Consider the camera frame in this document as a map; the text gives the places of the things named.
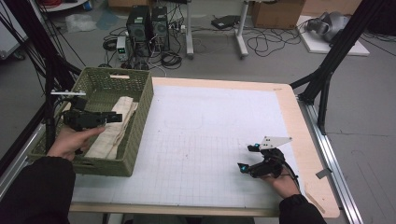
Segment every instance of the green plastic basket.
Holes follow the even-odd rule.
[[[73,91],[85,91],[86,110],[110,111],[121,96],[134,98],[139,105],[130,118],[125,135],[120,142],[115,160],[85,158],[78,155],[73,160],[75,172],[84,175],[131,176],[153,96],[151,75],[147,71],[114,68],[85,68]],[[62,120],[57,132],[63,126]],[[45,156],[46,139],[43,133],[39,142],[28,154],[31,161]]]

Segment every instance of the person's arm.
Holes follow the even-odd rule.
[[[261,179],[268,182],[283,198],[279,204],[279,223],[326,223],[319,210],[300,193],[294,180],[285,168],[278,178],[270,175]]]
[[[68,223],[76,175],[71,160],[87,150],[91,136],[104,128],[75,132],[63,128],[47,157],[24,167],[0,202],[4,223]]]

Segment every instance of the hand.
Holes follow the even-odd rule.
[[[260,179],[268,182],[283,199],[289,198],[294,194],[301,194],[286,168],[282,169],[282,173],[278,178],[264,175]]]
[[[75,151],[81,149],[86,151],[90,148],[89,139],[98,135],[105,130],[105,127],[92,128],[82,132],[76,132],[65,126],[61,129],[58,137],[55,139],[52,147],[49,149],[47,156],[62,157],[69,161],[75,158]]]

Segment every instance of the computer tower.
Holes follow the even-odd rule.
[[[126,22],[126,28],[134,55],[139,57],[150,56],[151,49],[153,48],[151,46],[153,44],[151,40],[153,34],[149,6],[132,6],[128,21]]]
[[[149,6],[132,6],[126,28],[131,40],[149,41],[152,38]]]
[[[168,51],[170,49],[167,14],[168,10],[166,7],[155,7],[152,9],[151,22],[156,50]]]

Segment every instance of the cloth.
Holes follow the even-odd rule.
[[[99,134],[85,157],[116,159],[117,149],[125,134],[129,119],[136,109],[137,103],[134,103],[133,98],[122,96],[111,110],[122,114],[122,122],[106,124],[106,130]]]
[[[302,194],[294,194],[284,199],[279,204],[279,210],[279,224],[326,223],[319,210],[312,203],[309,203]]]
[[[0,202],[1,223],[68,223],[75,179],[72,163],[60,157],[24,167]]]

